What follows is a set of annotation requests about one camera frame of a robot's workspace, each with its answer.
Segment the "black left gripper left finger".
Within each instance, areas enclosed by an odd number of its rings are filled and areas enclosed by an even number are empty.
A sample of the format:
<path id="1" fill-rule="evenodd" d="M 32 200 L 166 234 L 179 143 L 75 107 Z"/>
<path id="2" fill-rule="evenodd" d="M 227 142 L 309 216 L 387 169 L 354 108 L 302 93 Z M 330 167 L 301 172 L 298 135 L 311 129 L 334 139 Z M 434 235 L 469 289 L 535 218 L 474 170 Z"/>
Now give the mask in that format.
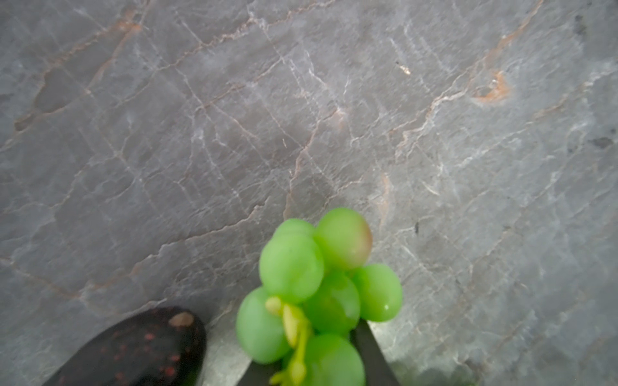
<path id="1" fill-rule="evenodd" d="M 237 386 L 269 386 L 270 378 L 281 369 L 281 360 L 269 364 L 252 361 L 237 382 Z"/>

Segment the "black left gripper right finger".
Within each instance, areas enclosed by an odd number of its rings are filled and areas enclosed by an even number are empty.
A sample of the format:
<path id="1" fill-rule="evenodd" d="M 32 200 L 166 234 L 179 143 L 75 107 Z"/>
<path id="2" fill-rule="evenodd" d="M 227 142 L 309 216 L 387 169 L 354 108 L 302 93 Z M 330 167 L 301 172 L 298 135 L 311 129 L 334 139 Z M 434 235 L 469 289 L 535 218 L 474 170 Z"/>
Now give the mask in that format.
<path id="1" fill-rule="evenodd" d="M 359 320 L 350 339 L 362 359 L 367 386 L 400 386 L 367 321 Z"/>

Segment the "green fake grape bunch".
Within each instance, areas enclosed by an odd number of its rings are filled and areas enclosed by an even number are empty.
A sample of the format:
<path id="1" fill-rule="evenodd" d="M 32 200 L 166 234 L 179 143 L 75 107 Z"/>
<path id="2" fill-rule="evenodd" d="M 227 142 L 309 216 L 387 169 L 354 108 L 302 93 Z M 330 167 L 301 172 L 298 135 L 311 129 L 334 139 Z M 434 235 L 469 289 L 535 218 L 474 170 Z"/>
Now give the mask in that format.
<path id="1" fill-rule="evenodd" d="M 285 220 L 262 249 L 260 286 L 243 299 L 236 335 L 251 362 L 282 362 L 270 385 L 366 385 L 350 333 L 402 308 L 388 265 L 369 261 L 373 235 L 358 212 L 338 207 L 318 225 Z"/>

